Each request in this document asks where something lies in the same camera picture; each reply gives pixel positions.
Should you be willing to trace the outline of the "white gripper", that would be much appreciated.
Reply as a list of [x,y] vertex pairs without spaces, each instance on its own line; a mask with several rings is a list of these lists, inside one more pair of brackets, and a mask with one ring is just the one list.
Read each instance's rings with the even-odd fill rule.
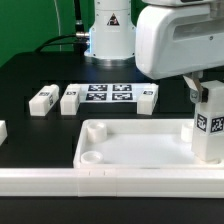
[[185,74],[193,103],[208,102],[201,70],[224,65],[224,15],[212,13],[214,4],[213,0],[151,1],[137,20],[137,68],[152,79]]

